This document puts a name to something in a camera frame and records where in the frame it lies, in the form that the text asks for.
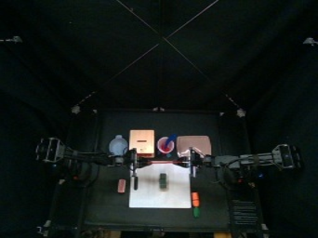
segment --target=white sheet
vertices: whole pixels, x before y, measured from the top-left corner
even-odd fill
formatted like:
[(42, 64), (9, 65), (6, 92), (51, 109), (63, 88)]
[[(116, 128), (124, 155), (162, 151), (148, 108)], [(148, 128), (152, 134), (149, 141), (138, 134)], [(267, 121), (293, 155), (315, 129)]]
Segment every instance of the white sheet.
[[(165, 190), (160, 190), (158, 186), (160, 173), (166, 174)], [(188, 168), (153, 164), (136, 169), (136, 176), (137, 190), (130, 181), (129, 207), (190, 208)]]

